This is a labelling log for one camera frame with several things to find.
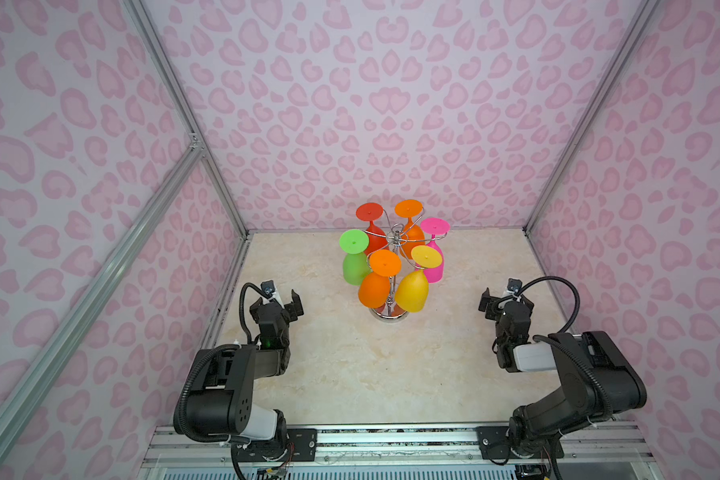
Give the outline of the yellow plastic wine glass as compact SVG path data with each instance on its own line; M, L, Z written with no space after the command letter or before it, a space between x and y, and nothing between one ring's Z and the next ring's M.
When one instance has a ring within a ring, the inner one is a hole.
M420 312L429 294L429 280L426 270L440 267L443 263L441 253L429 246L419 245L411 250L414 270L400 282L395 293L395 302L404 311Z

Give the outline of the pink plastic wine glass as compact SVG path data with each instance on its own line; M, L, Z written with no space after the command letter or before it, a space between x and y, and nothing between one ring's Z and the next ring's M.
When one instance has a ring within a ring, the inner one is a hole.
M427 218L420 223L422 231L430 236L427 245L432 249L436 250L441 255L441 264L435 268L427 269L425 276L430 284L438 283L443 278L444 267L445 267L445 254L438 245L438 240L444 238L451 227L450 224L440 218Z

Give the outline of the orange back wine glass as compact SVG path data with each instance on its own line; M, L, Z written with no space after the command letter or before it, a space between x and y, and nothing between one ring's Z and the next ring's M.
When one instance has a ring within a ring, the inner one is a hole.
M412 260L412 250L425 244L425 235L418 224L424 208L420 201L414 199L403 200L395 206L395 214L405 218L407 223L402 227L400 241L403 255Z

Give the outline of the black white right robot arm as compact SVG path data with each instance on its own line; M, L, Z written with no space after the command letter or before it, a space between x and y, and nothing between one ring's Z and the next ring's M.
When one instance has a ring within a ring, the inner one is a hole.
M534 304L527 297L497 297L485 290L478 310L495 323L492 351L508 373L554 371L560 386L517 407L506 432L482 439L483 457L504 465L514 458L562 454L561 438L645 406L647 389L630 362L604 331L530 334Z

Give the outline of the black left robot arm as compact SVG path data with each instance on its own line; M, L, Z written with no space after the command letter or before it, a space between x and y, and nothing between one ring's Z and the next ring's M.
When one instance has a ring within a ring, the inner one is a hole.
M284 414L254 403L254 383L283 375L290 363L290 326L304 314L297 292L283 304L276 295L249 308L260 333L253 343L199 351L179 393L173 427L197 443L224 443L265 459L295 452Z

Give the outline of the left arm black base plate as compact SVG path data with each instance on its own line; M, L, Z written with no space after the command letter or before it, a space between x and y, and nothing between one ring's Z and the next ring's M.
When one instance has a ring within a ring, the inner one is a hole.
M243 462L312 462L316 447L316 429L288 428L278 430L272 439L252 441L238 458Z

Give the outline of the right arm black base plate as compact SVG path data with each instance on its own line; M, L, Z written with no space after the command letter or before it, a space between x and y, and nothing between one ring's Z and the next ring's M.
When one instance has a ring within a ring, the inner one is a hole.
M557 434L535 440L518 439L507 426L480 426L476 434L482 459L499 466L520 460L539 462L565 457Z

